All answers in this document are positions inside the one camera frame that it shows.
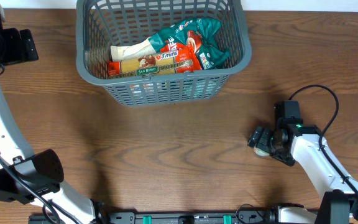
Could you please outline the spaghetti pasta packet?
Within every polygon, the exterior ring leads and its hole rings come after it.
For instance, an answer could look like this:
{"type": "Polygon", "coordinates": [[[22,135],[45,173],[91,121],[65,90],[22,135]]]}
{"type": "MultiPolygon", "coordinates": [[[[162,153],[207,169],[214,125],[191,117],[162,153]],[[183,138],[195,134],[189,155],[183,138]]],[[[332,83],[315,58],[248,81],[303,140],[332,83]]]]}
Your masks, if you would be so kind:
{"type": "Polygon", "coordinates": [[[139,58],[110,61],[108,78],[147,77],[201,70],[201,65],[191,47],[144,55],[139,58]]]}

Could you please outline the green lid jar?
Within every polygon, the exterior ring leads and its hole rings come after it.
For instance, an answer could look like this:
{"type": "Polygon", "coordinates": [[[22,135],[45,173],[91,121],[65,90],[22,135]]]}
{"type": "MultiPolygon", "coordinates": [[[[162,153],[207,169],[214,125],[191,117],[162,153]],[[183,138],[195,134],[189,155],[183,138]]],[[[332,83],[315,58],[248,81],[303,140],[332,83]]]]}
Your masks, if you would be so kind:
{"type": "Polygon", "coordinates": [[[269,149],[260,149],[260,148],[255,147],[254,152],[260,157],[270,156],[270,150],[269,149]]]}

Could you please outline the beige clear plastic bag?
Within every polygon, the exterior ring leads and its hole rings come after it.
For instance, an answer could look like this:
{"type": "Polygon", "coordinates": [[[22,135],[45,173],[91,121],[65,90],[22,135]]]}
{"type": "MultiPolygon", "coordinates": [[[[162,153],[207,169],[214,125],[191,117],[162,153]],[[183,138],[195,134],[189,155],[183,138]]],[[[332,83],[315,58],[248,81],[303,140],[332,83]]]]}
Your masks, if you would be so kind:
{"type": "Polygon", "coordinates": [[[155,54],[156,50],[152,47],[149,40],[146,39],[141,43],[131,46],[110,46],[110,53],[112,61],[121,61],[155,54]]]}

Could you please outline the green Nescafe coffee bag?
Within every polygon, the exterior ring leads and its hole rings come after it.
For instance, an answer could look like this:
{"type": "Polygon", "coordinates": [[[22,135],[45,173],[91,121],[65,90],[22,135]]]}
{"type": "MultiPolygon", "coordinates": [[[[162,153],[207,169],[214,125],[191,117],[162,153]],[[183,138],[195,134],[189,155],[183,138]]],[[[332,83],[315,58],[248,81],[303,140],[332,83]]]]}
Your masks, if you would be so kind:
{"type": "Polygon", "coordinates": [[[214,39],[220,28],[219,20],[194,17],[163,28],[148,41],[156,52],[176,50],[186,45],[194,51],[201,68],[210,70],[221,67],[230,56],[229,51],[219,50],[214,39]]]}

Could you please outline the grey plastic basket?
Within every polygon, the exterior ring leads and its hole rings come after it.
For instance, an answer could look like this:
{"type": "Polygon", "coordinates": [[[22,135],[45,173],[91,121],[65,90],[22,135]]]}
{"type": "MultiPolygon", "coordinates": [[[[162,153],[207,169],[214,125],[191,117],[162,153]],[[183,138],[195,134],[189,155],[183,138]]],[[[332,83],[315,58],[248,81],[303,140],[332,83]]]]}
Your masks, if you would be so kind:
{"type": "Polygon", "coordinates": [[[219,93],[230,75],[246,68],[252,56],[240,0],[78,0],[76,49],[76,67],[82,79],[103,87],[126,106],[211,98],[219,93]],[[138,44],[164,27],[192,17],[209,17],[221,22],[213,37],[218,49],[227,50],[230,55],[220,67],[194,73],[109,77],[112,46],[138,44]]]}

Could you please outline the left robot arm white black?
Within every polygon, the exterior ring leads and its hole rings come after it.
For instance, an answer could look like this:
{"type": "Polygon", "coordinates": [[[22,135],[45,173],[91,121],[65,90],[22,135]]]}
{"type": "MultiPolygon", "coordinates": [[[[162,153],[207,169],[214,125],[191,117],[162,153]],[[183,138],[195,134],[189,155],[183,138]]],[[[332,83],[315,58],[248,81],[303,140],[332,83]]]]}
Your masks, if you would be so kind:
{"type": "MultiPolygon", "coordinates": [[[[0,5],[0,69],[38,60],[30,30],[4,29],[0,5]]],[[[101,204],[79,194],[64,179],[55,151],[35,153],[14,121],[0,87],[0,201],[42,207],[49,223],[108,223],[101,204]]]]}

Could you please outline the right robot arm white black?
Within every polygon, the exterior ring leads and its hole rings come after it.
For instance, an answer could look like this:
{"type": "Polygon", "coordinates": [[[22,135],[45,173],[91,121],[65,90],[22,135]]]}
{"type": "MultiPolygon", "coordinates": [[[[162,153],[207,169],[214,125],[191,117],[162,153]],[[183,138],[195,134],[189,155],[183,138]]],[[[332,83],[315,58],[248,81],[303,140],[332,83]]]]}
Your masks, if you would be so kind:
{"type": "Polygon", "coordinates": [[[301,165],[321,199],[317,211],[297,204],[276,205],[265,213],[265,222],[358,221],[358,181],[332,153],[320,129],[304,124],[297,101],[275,104],[275,129],[256,127],[247,145],[259,156],[270,156],[287,166],[301,165]]]}

